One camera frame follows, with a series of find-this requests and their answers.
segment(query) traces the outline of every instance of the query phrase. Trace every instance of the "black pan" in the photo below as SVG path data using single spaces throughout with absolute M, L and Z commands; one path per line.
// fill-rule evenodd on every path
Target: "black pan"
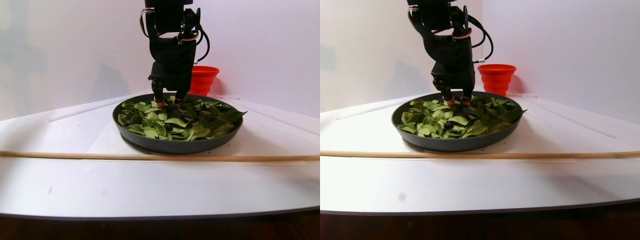
M 165 93 L 164 94 L 164 98 L 168 99 L 171 95 L 173 95 L 173 94 L 172 93 Z M 132 101 L 132 102 L 141 102 L 141 101 L 146 101 L 146 100 L 153 100 L 153 98 L 154 98 L 153 94 L 146 94 L 146 95 L 140 95 L 140 96 L 137 96 L 137 97 L 132 97 L 132 98 L 127 99 L 127 100 L 128 101 Z M 220 100 L 217 100 L 217 99 L 212 99 L 210 97 L 205 97 L 205 96 L 201 96 L 201 95 L 193 95 L 193 94 L 187 94 L 187 98 L 209 100 L 209 101 L 214 101 L 214 102 L 223 102 L 223 101 L 220 101 Z M 120 131 L 120 135 L 122 135 L 122 138 L 126 139 L 129 143 L 137 145 L 140 148 L 144 148 L 146 150 L 150 150 L 152 152 L 158 152 L 158 153 L 162 153 L 162 154 L 195 154 L 195 153 L 198 153 L 198 152 L 205 152 L 207 150 L 211 150 L 211 149 L 220 147 L 220 146 L 224 145 L 225 143 L 231 141 L 232 138 L 234 138 L 234 136 L 237 134 L 238 130 L 242 126 L 242 123 L 243 123 L 243 120 L 244 120 L 244 119 L 241 118 L 238 122 L 236 122 L 237 127 L 233 131 L 231 131 L 230 133 L 227 133 L 227 134 L 225 134 L 223 136 L 218 136 L 218 137 L 211 138 L 211 139 L 208 139 L 208 140 L 168 141 L 168 140 L 159 140 L 159 139 L 148 138 L 148 137 L 145 137 L 145 136 L 141 136 L 141 135 L 135 134 L 133 132 L 129 132 L 127 129 L 122 127 L 120 125 L 120 123 L 118 123 L 118 114 L 122 110 L 123 110 L 122 103 L 119 104 L 113 110 L 113 121 L 116 123 L 116 126 L 118 127 L 118 130 Z
M 462 97 L 462 91 L 452 92 L 452 94 L 454 95 L 454 97 Z M 518 109 L 522 109 L 522 107 L 517 102 L 505 96 L 501 96 L 493 93 L 487 93 L 487 92 L 474 92 L 474 95 L 511 100 Z M 419 98 L 427 101 L 431 101 L 435 99 L 442 99 L 442 94 L 434 93 L 434 94 L 422 96 Z M 410 134 L 396 127 L 399 124 L 403 124 L 402 113 L 404 113 L 405 111 L 408 111 L 411 108 L 410 103 L 411 101 L 404 103 L 402 106 L 398 107 L 394 112 L 394 114 L 392 115 L 391 122 L 394 124 L 394 128 L 398 131 L 398 133 L 400 133 L 402 138 L 404 138 L 404 140 L 406 140 L 407 142 L 413 145 L 416 145 L 420 148 L 437 151 L 437 152 L 464 152 L 464 151 L 476 150 L 476 149 L 493 145 L 503 140 L 507 136 L 509 136 L 516 129 L 516 127 L 518 127 L 518 124 L 520 123 L 520 119 L 518 119 L 515 123 L 511 124 L 509 127 L 501 131 L 483 135 L 483 136 L 471 137 L 471 138 L 460 138 L 460 139 L 425 138 L 425 137 Z

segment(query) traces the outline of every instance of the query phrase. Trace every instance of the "white backdrop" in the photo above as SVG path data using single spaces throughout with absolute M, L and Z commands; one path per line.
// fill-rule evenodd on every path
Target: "white backdrop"
M 206 1 L 202 24 L 222 94 L 319 112 L 319 0 Z M 149 88 L 144 0 L 0 0 L 0 120 Z M 199 56 L 205 45 L 199 47 Z
M 517 91 L 640 124 L 638 9 L 640 1 L 484 0 L 496 44 L 488 62 L 516 65 Z
M 149 86 L 144 3 L 131 2 L 0 0 L 0 120 Z
M 482 22 L 482 1 L 454 5 L 467 5 Z M 405 0 L 320 2 L 322 111 L 435 91 L 434 61 L 407 9 Z M 481 38 L 472 35 L 474 43 Z M 474 49 L 474 59 L 481 51 Z
M 320 117 L 320 0 L 194 0 L 212 41 L 202 65 L 220 68 L 214 90 Z M 201 44 L 197 56 L 204 54 Z

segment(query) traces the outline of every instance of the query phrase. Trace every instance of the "wooden dowel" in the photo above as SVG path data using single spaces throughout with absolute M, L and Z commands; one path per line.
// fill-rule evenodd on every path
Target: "wooden dowel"
M 0 157 L 34 157 L 53 159 L 103 159 L 144 161 L 216 161 L 216 162 L 286 162 L 319 161 L 320 156 L 203 156 L 203 155 L 157 155 L 157 154 L 76 154 L 57 152 L 12 152 L 0 151 Z
M 634 152 L 592 152 L 592 153 L 436 153 L 436 152 L 345 152 L 320 151 L 321 156 L 333 157 L 373 157 L 373 158 L 440 158 L 440 159 L 596 159 L 596 158 L 624 158 L 640 157 L 640 151 Z

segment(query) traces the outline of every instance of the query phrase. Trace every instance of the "red cup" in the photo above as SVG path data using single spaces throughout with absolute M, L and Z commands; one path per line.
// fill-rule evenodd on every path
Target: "red cup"
M 193 66 L 191 73 L 191 89 L 189 93 L 206 96 L 209 94 L 213 79 L 220 69 L 210 66 Z
M 516 67 L 508 64 L 483 64 L 478 66 L 482 76 L 484 90 L 499 95 L 507 95 L 511 76 L 516 72 Z

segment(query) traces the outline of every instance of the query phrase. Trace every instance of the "white table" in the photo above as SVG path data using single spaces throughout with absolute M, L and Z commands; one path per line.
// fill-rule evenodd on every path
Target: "white table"
M 105 100 L 0 122 L 0 150 L 143 154 L 111 118 L 116 104 L 55 122 Z M 318 130 L 317 118 L 240 100 Z M 255 111 L 236 137 L 204 154 L 317 155 L 319 136 Z M 27 218 L 137 219 L 247 216 L 319 208 L 319 162 L 179 163 L 0 157 L 0 214 Z
M 322 113 L 321 149 L 423 151 L 403 141 L 391 124 L 391 114 L 399 102 L 415 97 L 418 96 Z M 518 128 L 504 141 L 472 152 L 640 150 L 638 125 L 542 99 L 510 97 L 528 109 Z M 389 102 L 395 102 L 394 106 L 336 120 L 337 116 Z M 616 138 L 590 131 L 543 107 L 579 119 Z M 622 203 L 640 198 L 638 159 L 521 161 L 322 157 L 321 169 L 321 212 L 327 214 L 528 211 Z

